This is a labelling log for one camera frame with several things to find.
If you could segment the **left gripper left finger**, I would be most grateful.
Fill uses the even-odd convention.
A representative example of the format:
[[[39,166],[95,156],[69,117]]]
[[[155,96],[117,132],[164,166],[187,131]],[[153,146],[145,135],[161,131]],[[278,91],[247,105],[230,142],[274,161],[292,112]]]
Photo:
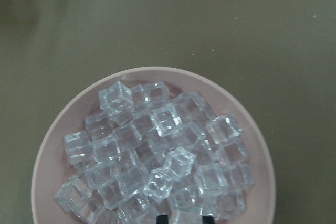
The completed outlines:
[[[156,224],[169,224],[168,215],[158,215],[156,217]]]

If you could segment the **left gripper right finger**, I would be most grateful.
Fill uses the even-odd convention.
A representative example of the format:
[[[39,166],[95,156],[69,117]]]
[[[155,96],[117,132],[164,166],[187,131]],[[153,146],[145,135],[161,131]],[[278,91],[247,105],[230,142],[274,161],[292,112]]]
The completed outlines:
[[[202,224],[215,224],[213,216],[202,216]]]

